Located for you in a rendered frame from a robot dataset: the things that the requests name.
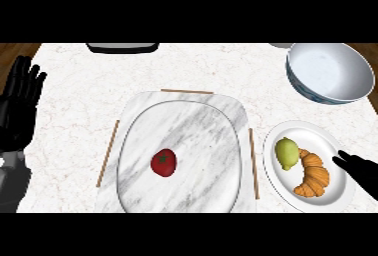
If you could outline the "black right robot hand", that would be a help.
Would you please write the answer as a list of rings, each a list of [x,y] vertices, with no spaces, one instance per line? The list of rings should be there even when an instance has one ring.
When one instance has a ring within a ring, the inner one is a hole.
[[[378,163],[340,150],[333,162],[349,173],[367,193],[378,201]]]

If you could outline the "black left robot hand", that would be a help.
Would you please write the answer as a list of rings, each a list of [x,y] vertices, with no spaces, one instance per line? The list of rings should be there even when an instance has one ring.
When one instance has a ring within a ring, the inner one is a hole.
[[[0,95],[0,152],[22,151],[31,143],[46,77],[31,58],[18,56]]]

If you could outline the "golden croissant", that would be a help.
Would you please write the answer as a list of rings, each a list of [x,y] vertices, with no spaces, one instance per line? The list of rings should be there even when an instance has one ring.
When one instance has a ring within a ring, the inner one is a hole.
[[[321,157],[300,149],[300,160],[305,169],[302,184],[294,188],[294,193],[306,198],[321,197],[330,185],[330,172],[324,167]]]

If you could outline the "white oval plate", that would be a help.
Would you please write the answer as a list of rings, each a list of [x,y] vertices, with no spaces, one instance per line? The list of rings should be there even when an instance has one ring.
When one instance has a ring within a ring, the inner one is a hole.
[[[341,212],[356,182],[333,162],[341,145],[315,124],[287,121],[275,126],[265,141],[265,169],[271,184],[302,212]]]

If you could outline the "white bowl with blue pattern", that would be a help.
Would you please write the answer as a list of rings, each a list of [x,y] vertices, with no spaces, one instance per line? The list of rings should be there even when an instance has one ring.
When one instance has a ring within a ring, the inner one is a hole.
[[[294,43],[285,68],[296,91],[321,104],[349,104],[374,90],[372,67],[344,43]]]

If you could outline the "green lemon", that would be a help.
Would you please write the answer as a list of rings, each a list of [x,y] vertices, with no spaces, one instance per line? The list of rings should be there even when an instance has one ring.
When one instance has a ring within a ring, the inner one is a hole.
[[[276,159],[285,171],[297,164],[300,158],[300,150],[297,143],[284,137],[275,145]]]

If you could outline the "black and grey appliance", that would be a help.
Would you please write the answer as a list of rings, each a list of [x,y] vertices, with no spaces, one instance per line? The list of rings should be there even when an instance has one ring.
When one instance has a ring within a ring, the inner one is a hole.
[[[104,54],[151,53],[158,46],[158,43],[87,43],[90,51]]]

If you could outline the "red tomato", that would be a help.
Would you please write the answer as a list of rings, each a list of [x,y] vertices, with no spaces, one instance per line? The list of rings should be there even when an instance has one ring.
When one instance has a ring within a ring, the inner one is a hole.
[[[151,168],[161,177],[170,177],[178,166],[175,152],[170,149],[163,149],[152,157]]]

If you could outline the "grey marble tray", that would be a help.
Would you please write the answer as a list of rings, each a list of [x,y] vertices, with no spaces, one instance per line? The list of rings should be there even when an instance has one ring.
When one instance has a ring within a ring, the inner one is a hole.
[[[151,168],[175,152],[170,177]],[[142,92],[127,102],[104,171],[98,212],[257,210],[247,111],[225,95]]]

